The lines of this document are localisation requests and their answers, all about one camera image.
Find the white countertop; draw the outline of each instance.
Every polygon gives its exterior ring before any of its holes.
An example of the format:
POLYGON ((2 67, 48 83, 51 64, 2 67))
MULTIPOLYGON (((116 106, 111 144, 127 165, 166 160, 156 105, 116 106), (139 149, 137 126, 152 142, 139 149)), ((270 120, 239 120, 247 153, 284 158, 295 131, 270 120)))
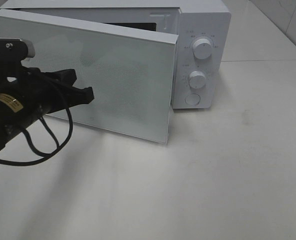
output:
MULTIPOLYGON (((21 135, 0 158, 36 159, 21 135)), ((76 125, 48 162, 0 165, 5 239, 296 240, 296 60, 222 63, 212 108, 176 111, 168 145, 76 125)))
POLYGON ((249 0, 223 0, 232 13, 222 60, 296 60, 296 46, 249 0))

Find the yellow label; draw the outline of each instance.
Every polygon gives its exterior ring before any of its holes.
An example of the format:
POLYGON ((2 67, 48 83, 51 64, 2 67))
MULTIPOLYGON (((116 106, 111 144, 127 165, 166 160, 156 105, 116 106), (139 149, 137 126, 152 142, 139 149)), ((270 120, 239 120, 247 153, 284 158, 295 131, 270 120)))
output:
POLYGON ((8 105, 15 113, 23 109, 23 105, 14 97, 0 93, 0 101, 8 105))

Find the power knob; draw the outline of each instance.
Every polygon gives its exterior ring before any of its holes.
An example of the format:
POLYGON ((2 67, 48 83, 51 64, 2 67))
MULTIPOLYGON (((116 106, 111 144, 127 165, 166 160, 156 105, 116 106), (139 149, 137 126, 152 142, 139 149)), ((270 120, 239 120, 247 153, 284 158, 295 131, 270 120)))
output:
POLYGON ((192 89, 200 89, 207 83, 206 75, 201 71, 193 71, 189 75, 189 85, 192 89))
POLYGON ((197 59, 207 59, 212 54, 213 44, 211 40, 202 37, 198 38, 192 45, 193 54, 197 59))

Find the open microwave door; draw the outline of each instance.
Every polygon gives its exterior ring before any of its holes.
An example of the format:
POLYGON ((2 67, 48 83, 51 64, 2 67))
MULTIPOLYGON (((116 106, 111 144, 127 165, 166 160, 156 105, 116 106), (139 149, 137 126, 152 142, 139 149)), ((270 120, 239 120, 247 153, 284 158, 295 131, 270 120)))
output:
POLYGON ((1 9, 0 37, 34 44, 24 66, 75 69, 75 86, 94 89, 92 103, 71 108, 75 122, 167 142, 177 35, 1 9))

